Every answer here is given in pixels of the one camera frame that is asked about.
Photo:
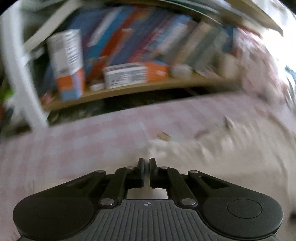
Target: bed sheet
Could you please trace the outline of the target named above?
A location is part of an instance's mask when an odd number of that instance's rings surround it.
[[[174,141],[267,105],[244,93],[201,96],[122,110],[54,126],[0,144],[0,241],[17,240],[12,211],[39,181],[70,180],[97,169],[135,165],[139,151],[165,132]]]

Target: shelf board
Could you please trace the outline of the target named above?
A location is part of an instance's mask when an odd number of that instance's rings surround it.
[[[229,82],[227,80],[211,80],[206,79],[205,77],[195,73],[193,74],[192,79],[190,80],[182,80],[169,77],[167,80],[159,81],[159,82],[148,82],[142,84],[128,85],[113,89],[103,89],[98,91],[90,91],[87,89],[83,96],[74,101],[62,101],[58,96],[50,102],[49,104],[44,104],[44,111],[51,110],[59,110],[62,108],[66,108],[69,106],[104,99],[113,96],[132,94],[137,92],[145,92],[145,91],[154,91],[154,90],[164,90],[164,89],[174,89],[174,88],[187,88],[187,87],[197,87],[197,86],[209,86],[216,85],[219,83]]]
[[[255,21],[261,24],[265,28],[271,28],[275,31],[278,31],[283,36],[283,29],[260,7],[258,7],[252,0],[226,0],[231,6]],[[233,13],[229,13],[229,11],[224,10],[221,13],[224,17],[231,18]]]

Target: metal pin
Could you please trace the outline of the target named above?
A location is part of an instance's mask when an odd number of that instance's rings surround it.
[[[115,201],[112,198],[103,198],[100,203],[104,206],[111,206],[115,203]]]
[[[196,201],[192,198],[184,198],[181,200],[181,203],[185,206],[192,206],[196,204]]]

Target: book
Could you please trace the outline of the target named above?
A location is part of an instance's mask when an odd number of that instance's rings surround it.
[[[151,31],[150,34],[148,34],[147,37],[142,41],[142,43],[138,46],[138,49],[134,52],[134,54],[128,60],[129,63],[141,61],[141,58],[147,52],[149,45],[152,44],[152,42],[155,40],[155,37],[159,34],[161,29],[166,25],[168,20],[172,18],[172,16],[174,15],[169,11],[165,11],[163,14],[165,15],[164,20],[162,20],[157,25],[157,27],[154,28],[154,30]]]
[[[175,59],[176,63],[183,64],[191,55],[203,37],[212,29],[212,26],[206,22],[200,22],[196,29],[190,35],[186,44],[184,44]]]
[[[192,34],[192,31],[197,27],[198,23],[191,20],[187,25],[186,32],[184,32],[182,37],[173,44],[166,54],[156,56],[155,60],[161,61],[168,65],[173,64],[173,61],[176,58],[181,46],[183,46],[188,41],[188,38]]]
[[[186,59],[185,64],[192,67],[196,60],[199,59],[202,51],[213,42],[213,40],[216,38],[220,31],[221,27],[212,26],[211,30],[207,34],[201,36],[199,43],[196,45],[192,53]]]
[[[176,14],[171,14],[166,20],[163,21],[161,26],[156,30],[156,34],[152,37],[149,43],[145,46],[144,53],[140,58],[140,61],[147,61],[152,59],[154,51],[157,46],[163,41],[163,35],[167,33],[167,29],[170,27],[172,22],[177,18]]]
[[[83,50],[83,56],[86,55],[88,51],[88,43],[90,41],[90,38],[97,28],[97,26],[102,22],[102,20],[105,18],[106,14],[110,11],[110,8],[105,8],[101,11],[100,15],[95,14],[88,14],[85,16],[87,21],[83,21],[80,26],[81,36],[82,36],[82,50]]]
[[[89,49],[85,54],[85,72],[87,77],[114,32],[120,28],[133,10],[134,7],[132,6],[114,7],[106,14],[104,20],[96,28],[87,44]]]
[[[115,31],[110,38],[109,42],[104,47],[100,57],[93,65],[92,70],[90,71],[87,80],[101,80],[103,78],[102,69],[106,66],[108,61],[110,60],[110,56],[118,49],[118,47],[125,42],[126,39],[131,34],[130,26],[134,22],[135,18],[141,11],[141,8],[135,7],[134,11],[125,19],[123,24]]]
[[[192,18],[187,15],[179,15],[179,17],[172,23],[169,29],[169,34],[164,38],[162,43],[157,47],[158,54],[165,54],[170,47],[178,40],[180,40],[187,31],[187,24]]]
[[[143,19],[142,23],[137,26],[137,28],[134,28],[133,34],[114,58],[111,65],[124,64],[128,62],[128,59],[137,50],[139,44],[141,44],[141,42],[156,27],[156,25],[163,20],[164,15],[162,13],[163,10],[159,8],[153,8],[151,10],[151,13]]]
[[[192,68],[198,72],[211,64],[215,55],[222,51],[222,46],[226,43],[228,38],[229,35],[227,32],[224,29],[220,29],[218,35],[206,48],[203,49],[200,56],[192,64]]]
[[[132,35],[138,30],[141,24],[148,18],[148,16],[151,14],[151,11],[153,9],[154,8],[142,7],[138,10],[132,25],[129,27],[129,30],[131,33],[130,36],[125,40],[125,42],[121,42],[121,44],[117,47],[116,51],[114,51],[114,53],[111,55],[108,65],[115,65],[114,64],[115,59],[120,58],[120,52],[125,48],[125,45],[127,44],[128,40],[132,38]]]

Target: ribbed rubber surface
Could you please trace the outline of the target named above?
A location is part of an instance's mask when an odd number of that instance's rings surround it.
[[[123,200],[101,210],[84,231],[65,241],[231,241],[210,230],[193,210],[173,200]],[[277,241],[274,236],[263,241]]]

